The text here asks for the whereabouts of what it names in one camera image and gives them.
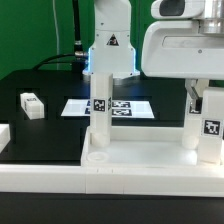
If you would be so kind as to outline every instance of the white platform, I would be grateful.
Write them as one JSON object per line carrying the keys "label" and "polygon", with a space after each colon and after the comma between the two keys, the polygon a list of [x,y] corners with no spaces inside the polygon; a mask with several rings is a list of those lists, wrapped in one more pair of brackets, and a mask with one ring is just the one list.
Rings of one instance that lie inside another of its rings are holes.
{"label": "white platform", "polygon": [[182,131],[112,127],[105,151],[90,146],[87,129],[80,167],[0,165],[0,191],[224,197],[224,167],[196,165]]}
{"label": "white platform", "polygon": [[111,144],[90,144],[87,130],[82,165],[110,167],[195,166],[197,152],[182,147],[182,128],[113,127]]}

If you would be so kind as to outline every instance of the black cable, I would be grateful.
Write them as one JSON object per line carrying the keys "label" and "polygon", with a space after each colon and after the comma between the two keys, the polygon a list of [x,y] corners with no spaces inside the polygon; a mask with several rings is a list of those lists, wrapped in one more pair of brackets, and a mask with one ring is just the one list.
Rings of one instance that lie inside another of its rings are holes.
{"label": "black cable", "polygon": [[[49,57],[43,61],[41,61],[39,64],[37,64],[36,66],[34,66],[32,69],[33,70],[38,70],[42,65],[45,65],[45,64],[50,64],[52,60],[54,59],[59,59],[59,58],[65,58],[65,57],[75,57],[75,53],[71,53],[71,54],[59,54],[59,55],[55,55],[55,56],[52,56],[52,57]],[[76,59],[75,57],[75,60],[73,62],[85,62],[84,60],[81,60],[81,59]]]}
{"label": "black cable", "polygon": [[79,1],[72,0],[73,5],[73,16],[74,16],[74,36],[75,36],[75,45],[74,51],[82,51],[82,42],[80,35],[80,16],[79,16]]}

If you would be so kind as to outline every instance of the small white cube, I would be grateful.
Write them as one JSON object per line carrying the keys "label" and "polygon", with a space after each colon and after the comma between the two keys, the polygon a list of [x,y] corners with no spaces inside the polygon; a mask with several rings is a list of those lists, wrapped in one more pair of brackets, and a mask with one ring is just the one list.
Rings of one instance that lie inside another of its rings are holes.
{"label": "small white cube", "polygon": [[0,124],[0,153],[10,141],[10,132],[8,124]]}
{"label": "small white cube", "polygon": [[30,120],[44,118],[44,104],[34,93],[23,93],[20,95],[21,107]]}

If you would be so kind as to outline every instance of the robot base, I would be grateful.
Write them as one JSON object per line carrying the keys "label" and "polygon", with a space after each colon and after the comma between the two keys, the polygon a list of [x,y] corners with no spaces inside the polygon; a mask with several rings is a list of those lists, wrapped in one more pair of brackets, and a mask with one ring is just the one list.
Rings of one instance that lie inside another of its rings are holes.
{"label": "robot base", "polygon": [[[83,71],[83,80],[90,82],[92,73],[87,69]],[[113,84],[114,85],[128,85],[137,82],[140,79],[140,72],[135,71],[133,73],[115,73],[113,74]]]}

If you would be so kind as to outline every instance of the white plastic part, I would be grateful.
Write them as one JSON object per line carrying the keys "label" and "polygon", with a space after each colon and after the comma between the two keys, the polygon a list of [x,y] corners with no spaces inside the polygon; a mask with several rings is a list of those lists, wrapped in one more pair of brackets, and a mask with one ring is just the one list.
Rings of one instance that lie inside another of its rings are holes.
{"label": "white plastic part", "polygon": [[[195,90],[199,97],[203,97],[204,89],[209,85],[209,80],[200,79],[198,80]],[[201,134],[201,113],[194,111],[191,113],[191,102],[192,99],[187,94],[185,117],[184,117],[184,132],[182,137],[182,145],[186,149],[197,149],[199,143],[199,136]]]}
{"label": "white plastic part", "polygon": [[187,19],[200,16],[205,8],[205,0],[185,0],[184,13],[181,16],[161,16],[160,4],[164,0],[154,1],[151,6],[151,14],[155,19]]}
{"label": "white plastic part", "polygon": [[91,143],[96,147],[110,144],[112,122],[113,75],[96,73],[91,75]]}
{"label": "white plastic part", "polygon": [[147,76],[224,79],[223,38],[198,33],[197,21],[162,21],[145,35],[142,70]]}
{"label": "white plastic part", "polygon": [[10,131],[8,124],[0,124],[0,153],[10,141]]}
{"label": "white plastic part", "polygon": [[130,28],[129,0],[95,0],[95,42],[89,49],[89,65],[83,74],[109,72],[114,79],[140,75],[135,67]]}
{"label": "white plastic part", "polygon": [[182,145],[186,149],[196,150],[201,131],[201,114],[190,113],[191,101],[192,99],[188,94],[186,100]]}
{"label": "white plastic part", "polygon": [[20,94],[21,107],[30,120],[44,118],[44,104],[34,93]]}
{"label": "white plastic part", "polygon": [[202,125],[198,147],[198,163],[221,162],[224,124],[224,89],[205,89],[202,105]]}

